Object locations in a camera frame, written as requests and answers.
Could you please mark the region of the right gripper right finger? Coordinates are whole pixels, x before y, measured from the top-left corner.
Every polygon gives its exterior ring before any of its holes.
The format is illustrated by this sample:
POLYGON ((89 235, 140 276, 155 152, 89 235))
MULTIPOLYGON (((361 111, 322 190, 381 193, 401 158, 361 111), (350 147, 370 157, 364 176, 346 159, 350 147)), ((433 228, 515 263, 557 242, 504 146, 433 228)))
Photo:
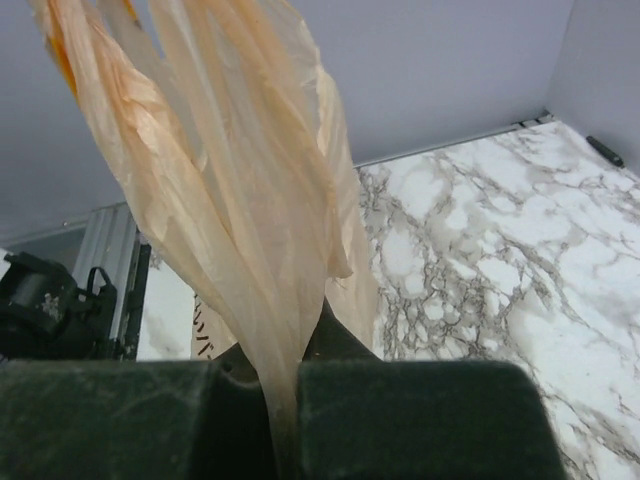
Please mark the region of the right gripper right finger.
POLYGON ((324 306, 298 370, 304 479, 562 479, 524 370, 487 360, 383 361, 324 306))

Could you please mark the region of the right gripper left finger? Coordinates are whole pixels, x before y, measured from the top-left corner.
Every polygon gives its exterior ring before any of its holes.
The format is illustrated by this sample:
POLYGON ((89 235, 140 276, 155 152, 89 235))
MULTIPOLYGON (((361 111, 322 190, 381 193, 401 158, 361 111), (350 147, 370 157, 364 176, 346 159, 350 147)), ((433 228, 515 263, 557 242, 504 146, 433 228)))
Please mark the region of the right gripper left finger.
POLYGON ((5 479, 271 479, 257 374, 211 361, 13 361, 1 369, 5 479))

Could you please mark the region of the orange banana-print plastic bag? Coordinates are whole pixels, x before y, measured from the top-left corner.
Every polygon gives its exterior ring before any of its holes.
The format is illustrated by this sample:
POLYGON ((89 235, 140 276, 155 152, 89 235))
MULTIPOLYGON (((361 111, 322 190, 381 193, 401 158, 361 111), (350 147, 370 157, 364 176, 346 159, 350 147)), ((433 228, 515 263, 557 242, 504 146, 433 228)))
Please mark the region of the orange banana-print plastic bag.
POLYGON ((274 440, 329 303, 370 344, 369 268, 342 102, 285 1, 34 1, 33 17, 141 232, 256 369, 274 440))

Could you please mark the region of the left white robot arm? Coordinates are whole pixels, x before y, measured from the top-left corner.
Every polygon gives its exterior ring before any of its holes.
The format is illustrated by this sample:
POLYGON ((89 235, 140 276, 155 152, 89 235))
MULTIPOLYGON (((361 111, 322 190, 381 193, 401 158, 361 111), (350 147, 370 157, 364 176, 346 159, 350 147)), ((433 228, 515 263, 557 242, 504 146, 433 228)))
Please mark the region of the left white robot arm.
POLYGON ((102 360, 116 355, 110 337, 117 289, 101 267, 86 287, 61 264, 26 252, 4 256, 1 359, 102 360))

